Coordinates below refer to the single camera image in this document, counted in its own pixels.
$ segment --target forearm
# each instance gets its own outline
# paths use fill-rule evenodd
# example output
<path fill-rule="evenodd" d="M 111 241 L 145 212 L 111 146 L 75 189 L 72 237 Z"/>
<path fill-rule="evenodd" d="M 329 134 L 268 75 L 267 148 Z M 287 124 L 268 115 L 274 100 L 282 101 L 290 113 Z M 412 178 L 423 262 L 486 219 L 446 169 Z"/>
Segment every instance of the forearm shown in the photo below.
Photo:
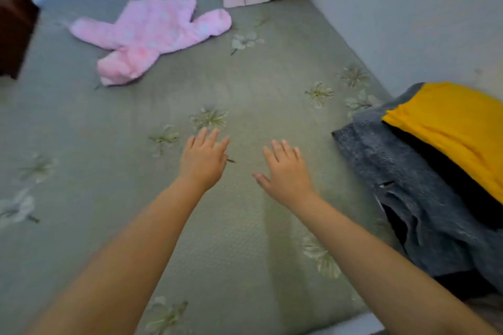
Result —
<path fill-rule="evenodd" d="M 391 333 L 497 334 L 436 281 L 319 197 L 291 208 Z"/>
<path fill-rule="evenodd" d="M 91 259 L 31 335 L 134 333 L 204 190 L 177 179 Z"/>

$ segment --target person's left arm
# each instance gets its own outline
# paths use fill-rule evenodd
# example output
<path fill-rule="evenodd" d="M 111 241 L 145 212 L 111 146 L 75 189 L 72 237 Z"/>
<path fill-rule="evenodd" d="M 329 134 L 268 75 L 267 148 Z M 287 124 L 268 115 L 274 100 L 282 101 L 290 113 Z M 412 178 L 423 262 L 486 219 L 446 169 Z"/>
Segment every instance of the person's left arm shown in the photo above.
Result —
<path fill-rule="evenodd" d="M 102 251 L 29 330 L 29 335 L 127 335 L 203 194 L 221 178 L 226 138 L 204 128 L 185 148 L 179 177 Z"/>

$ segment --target person's left hand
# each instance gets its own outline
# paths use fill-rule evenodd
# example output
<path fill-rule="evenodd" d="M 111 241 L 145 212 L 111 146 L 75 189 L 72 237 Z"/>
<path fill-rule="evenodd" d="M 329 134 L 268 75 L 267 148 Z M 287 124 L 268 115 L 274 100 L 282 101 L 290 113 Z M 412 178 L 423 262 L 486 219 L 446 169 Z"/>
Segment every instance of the person's left hand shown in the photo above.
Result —
<path fill-rule="evenodd" d="M 218 129 L 214 129 L 207 135 L 208 129 L 204 127 L 197 137 L 191 136 L 180 162 L 179 177 L 196 183 L 203 191 L 209 190 L 220 180 L 227 165 L 227 155 L 224 153 L 230 138 L 225 138 L 215 146 L 218 132 Z"/>

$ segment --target yellow fabric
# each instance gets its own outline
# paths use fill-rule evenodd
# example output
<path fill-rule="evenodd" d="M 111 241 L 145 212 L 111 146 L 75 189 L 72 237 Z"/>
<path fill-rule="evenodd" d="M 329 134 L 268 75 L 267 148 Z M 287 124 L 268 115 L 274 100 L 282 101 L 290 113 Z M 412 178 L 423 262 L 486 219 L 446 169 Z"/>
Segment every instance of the yellow fabric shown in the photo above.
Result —
<path fill-rule="evenodd" d="M 447 155 L 503 204 L 503 104 L 464 86 L 424 84 L 383 120 Z"/>

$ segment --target person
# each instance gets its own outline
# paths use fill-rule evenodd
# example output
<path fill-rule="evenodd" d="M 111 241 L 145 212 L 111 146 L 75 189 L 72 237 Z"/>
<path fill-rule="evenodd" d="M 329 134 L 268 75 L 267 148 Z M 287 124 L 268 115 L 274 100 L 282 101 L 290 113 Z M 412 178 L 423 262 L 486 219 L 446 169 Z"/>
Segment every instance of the person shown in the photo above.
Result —
<path fill-rule="evenodd" d="M 202 129 L 188 140 L 178 178 L 91 258 L 30 335 L 135 332 L 187 219 L 225 169 L 229 138 L 217 144 L 217 135 L 218 130 L 208 135 Z M 254 174 L 258 184 L 325 245 L 388 331 L 497 334 L 436 281 L 318 196 L 298 148 L 272 141 L 264 157 L 270 177 Z"/>

